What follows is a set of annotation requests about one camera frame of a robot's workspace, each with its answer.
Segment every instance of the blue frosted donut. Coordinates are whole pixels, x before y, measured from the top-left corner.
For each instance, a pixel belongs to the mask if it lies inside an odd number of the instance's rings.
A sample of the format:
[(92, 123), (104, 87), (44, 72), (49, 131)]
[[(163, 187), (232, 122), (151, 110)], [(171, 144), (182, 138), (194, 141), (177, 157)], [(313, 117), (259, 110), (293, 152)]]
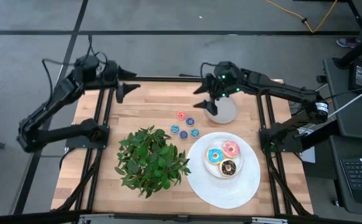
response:
[(172, 125), (170, 128), (171, 134), (178, 134), (179, 133), (179, 127), (178, 125)]
[(197, 130), (196, 128), (193, 128), (193, 129), (191, 130), (191, 137), (192, 137), (192, 138), (198, 138), (199, 135), (200, 135), (200, 132), (199, 132), (199, 130)]
[(187, 126), (193, 126), (194, 125), (194, 119), (193, 118), (186, 118), (186, 125)]
[(186, 140), (188, 138), (188, 133), (186, 131), (181, 131), (178, 135), (180, 140)]
[(207, 159), (212, 164), (218, 164), (224, 159), (222, 150), (217, 148), (212, 148), (207, 152)]

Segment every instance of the gray floor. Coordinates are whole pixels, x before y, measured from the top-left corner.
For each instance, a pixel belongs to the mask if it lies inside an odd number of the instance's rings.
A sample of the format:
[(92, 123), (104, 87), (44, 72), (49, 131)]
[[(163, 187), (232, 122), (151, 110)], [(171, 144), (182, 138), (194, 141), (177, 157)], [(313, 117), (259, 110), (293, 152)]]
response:
[[(313, 28), (331, 6), (328, 2), (274, 1), (307, 17)], [(13, 5), (10, 0), (0, 0), (0, 29), (72, 30), (81, 3), (81, 0), (26, 0)], [(362, 15), (362, 1), (355, 3)], [(264, 0), (89, 0), (81, 29), (306, 30), (306, 27), (300, 19)], [(359, 27), (348, 6), (342, 3), (337, 4), (321, 30), (359, 30)], [(15, 141), (18, 122), (36, 109), (49, 93), (40, 60), (63, 60), (69, 40), (70, 36), (66, 35), (0, 36), (0, 141), (6, 143), (5, 150), (0, 150), (0, 215), (12, 212), (30, 159)], [(203, 61), (231, 60), (240, 67), (271, 78), (282, 78), (291, 85), (316, 88), (315, 77), (323, 73), (322, 60), (348, 51), (339, 48), (335, 40), (336, 37), (128, 35), (94, 36), (93, 46), (139, 75), (197, 75)], [(77, 38), (72, 60), (85, 54), (87, 44), (86, 37)], [(49, 65), (49, 69), (55, 82), (60, 67)], [(74, 111), (75, 104), (64, 108), (54, 117), (51, 127), (69, 125)], [(43, 150), (26, 213), (49, 210), (63, 148), (64, 142), (57, 142)], [(332, 182), (311, 177), (307, 177), (307, 181), (317, 215), (362, 221), (362, 215), (350, 214), (330, 203), (335, 198)]]

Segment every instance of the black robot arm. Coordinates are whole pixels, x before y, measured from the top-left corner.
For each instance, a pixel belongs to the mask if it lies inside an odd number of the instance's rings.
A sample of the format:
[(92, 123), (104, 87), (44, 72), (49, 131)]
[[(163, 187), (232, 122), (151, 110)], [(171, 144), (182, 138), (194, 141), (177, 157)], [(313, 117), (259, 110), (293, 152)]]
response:
[(103, 130), (91, 118), (80, 124), (66, 128), (43, 131), (42, 124), (50, 119), (63, 106), (78, 100), (85, 90), (100, 90), (106, 88), (116, 89), (117, 102), (122, 103), (124, 96), (140, 85), (120, 84), (119, 78), (135, 77), (135, 73), (123, 70), (115, 61), (107, 61), (105, 69), (97, 75), (99, 60), (96, 56), (86, 55), (78, 58), (74, 63), (74, 69), (66, 78), (58, 82), (52, 96), (44, 102), (27, 118), (19, 124), (17, 141), (26, 152), (41, 150), (50, 142), (76, 136), (86, 136), (90, 141), (99, 142), (103, 137)]
[(220, 62), (215, 66), (214, 74), (206, 74), (202, 85), (194, 94), (208, 92), (210, 100), (204, 100), (194, 107), (207, 109), (215, 116), (217, 115), (215, 101), (221, 97), (229, 97), (238, 91), (249, 95), (276, 96), (301, 104), (303, 110), (288, 121), (276, 123), (270, 129), (261, 130), (261, 139), (266, 139), (264, 142), (276, 144), (279, 149), (283, 149), (288, 134), (292, 133), (291, 137), (295, 139), (301, 137), (298, 134), (298, 128), (308, 123), (320, 124), (327, 121), (328, 104), (319, 92), (272, 81), (261, 73), (240, 69), (232, 62)]

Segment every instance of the donut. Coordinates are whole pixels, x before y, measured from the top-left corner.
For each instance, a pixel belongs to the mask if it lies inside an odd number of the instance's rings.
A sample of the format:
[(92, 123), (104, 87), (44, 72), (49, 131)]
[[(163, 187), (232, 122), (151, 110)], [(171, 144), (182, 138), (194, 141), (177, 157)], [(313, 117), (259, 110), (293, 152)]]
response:
[(225, 176), (234, 175), (236, 172), (236, 164), (230, 159), (224, 159), (219, 164), (219, 170)]
[(178, 135), (180, 140), (187, 140), (188, 138), (188, 133), (186, 131), (181, 131)]
[(179, 127), (178, 125), (172, 125), (170, 128), (171, 134), (178, 134), (179, 133)]
[(198, 138), (199, 135), (200, 135), (200, 131), (197, 130), (196, 128), (193, 128), (193, 129), (191, 130), (191, 137), (192, 137), (192, 138)]
[(222, 150), (224, 151), (224, 155), (226, 157), (229, 157), (229, 158), (235, 158), (239, 151), (240, 151), (240, 148), (239, 146), (236, 144), (236, 142), (234, 141), (227, 141), (225, 142), (225, 144), (223, 145), (222, 147)]
[(220, 149), (212, 148), (207, 152), (207, 159), (212, 164), (218, 164), (224, 159), (224, 155)]
[(186, 125), (191, 127), (194, 125), (194, 119), (193, 118), (186, 118)]
[(178, 111), (176, 113), (176, 118), (180, 119), (180, 120), (183, 120), (186, 118), (186, 113), (184, 111)]

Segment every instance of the pink frosted donut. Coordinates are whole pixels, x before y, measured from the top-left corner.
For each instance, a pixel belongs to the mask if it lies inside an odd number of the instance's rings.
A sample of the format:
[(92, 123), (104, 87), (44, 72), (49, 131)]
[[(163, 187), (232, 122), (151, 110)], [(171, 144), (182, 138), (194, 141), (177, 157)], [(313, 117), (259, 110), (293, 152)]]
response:
[(224, 155), (229, 158), (234, 158), (238, 155), (240, 148), (234, 141), (227, 141), (222, 147)]

